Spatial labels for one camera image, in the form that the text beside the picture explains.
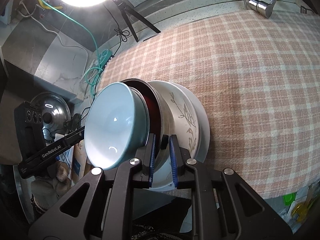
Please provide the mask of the left gloved hand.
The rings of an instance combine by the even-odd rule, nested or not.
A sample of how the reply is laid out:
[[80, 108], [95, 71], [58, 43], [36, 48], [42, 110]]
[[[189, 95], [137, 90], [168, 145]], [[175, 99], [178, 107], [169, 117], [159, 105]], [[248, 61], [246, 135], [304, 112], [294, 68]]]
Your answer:
[[67, 163], [55, 163], [54, 177], [36, 177], [31, 182], [34, 203], [43, 211], [50, 209], [71, 188]]

